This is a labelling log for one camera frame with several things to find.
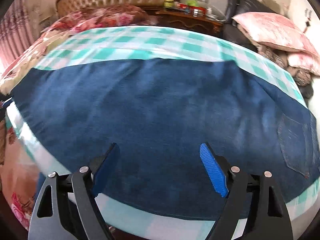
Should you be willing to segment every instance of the pink floral fabric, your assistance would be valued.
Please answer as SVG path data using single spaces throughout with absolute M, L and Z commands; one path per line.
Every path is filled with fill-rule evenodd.
M 79 33 L 93 28 L 155 25 L 156 23 L 155 17 L 149 16 L 139 7 L 117 5 L 106 8 L 82 8 L 59 19 L 48 31 L 72 30 L 72 33 Z
M 289 52 L 303 51 L 319 57 L 315 47 L 302 31 L 291 20 L 282 15 L 247 12 L 238 14 L 233 19 L 257 43 Z
M 11 210 L 13 214 L 19 220 L 21 225 L 26 230 L 29 230 L 33 201 L 29 201 L 28 203 L 22 204 L 15 192 L 12 193 L 11 200 L 12 200 Z
M 299 67 L 320 76 L 319 59 L 304 52 L 292 52 L 288 54 L 288 64 L 291 67 Z
M 4 163 L 0 165 L 2 193 L 15 217 L 28 230 L 40 171 L 20 144 L 13 127 L 7 126 Z

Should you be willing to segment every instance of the curtain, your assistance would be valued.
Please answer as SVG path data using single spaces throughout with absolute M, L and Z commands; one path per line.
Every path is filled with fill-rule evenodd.
M 3 65 L 0 72 L 3 73 L 34 41 L 25 0 L 14 0 L 0 22 L 0 60 Z

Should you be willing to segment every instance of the checkered bedsheet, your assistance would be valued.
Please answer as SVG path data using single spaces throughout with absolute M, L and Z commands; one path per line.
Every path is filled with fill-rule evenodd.
M 56 70 L 66 66 L 117 59 L 151 58 L 192 59 L 200 61 L 234 60 L 243 70 L 277 86 L 306 107 L 290 74 L 264 57 L 236 44 L 199 33 L 165 27 L 114 27 L 88 30 L 72 36 L 52 50 L 35 68 Z M 12 103 L 7 108 L 11 122 L 30 157 L 43 174 L 69 171 L 35 138 Z M 291 220 L 299 217 L 316 201 L 320 180 L 289 203 Z M 203 240 L 214 221 L 188 221 L 150 214 L 113 200 L 103 194 L 97 203 L 107 223 L 148 239 Z M 242 235 L 246 220 L 239 220 L 234 237 Z

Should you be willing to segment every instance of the floral blanket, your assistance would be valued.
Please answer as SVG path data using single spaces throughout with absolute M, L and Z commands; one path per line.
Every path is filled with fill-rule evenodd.
M 132 5 L 83 8 L 72 12 L 50 26 L 6 69 L 0 80 L 0 92 L 10 93 L 42 57 L 76 33 L 99 27 L 156 23 L 155 16 L 149 16 L 141 8 Z M 0 124 L 0 190 L 2 184 L 2 192 L 12 212 L 27 230 L 38 177 L 39 169 L 35 162 L 20 144 L 11 123 L 5 124 L 3 120 Z
M 105 8 L 83 8 L 59 19 L 51 30 L 71 30 L 79 33 L 93 28 L 117 27 L 128 25 L 155 25 L 155 16 L 133 5 L 117 5 Z
M 0 165 L 2 193 L 15 217 L 28 230 L 35 201 L 39 169 L 18 140 L 9 122 L 0 123 L 5 135 L 5 160 Z
M 82 8 L 71 12 L 51 25 L 6 69 L 0 79 L 0 92 L 4 95 L 9 94 L 42 57 L 76 33 L 101 27 L 156 24 L 156 16 L 150 16 L 133 5 Z

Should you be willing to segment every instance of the brown cloth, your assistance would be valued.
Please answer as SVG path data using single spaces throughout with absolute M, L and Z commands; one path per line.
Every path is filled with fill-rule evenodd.
M 281 50 L 273 50 L 265 45 L 257 47 L 258 54 L 276 63 L 280 68 L 286 69 L 288 66 L 287 53 Z
M 304 87 L 304 86 L 309 85 L 311 83 L 311 75 L 308 70 L 288 66 L 286 71 L 288 71 L 291 74 L 294 81 L 299 86 Z

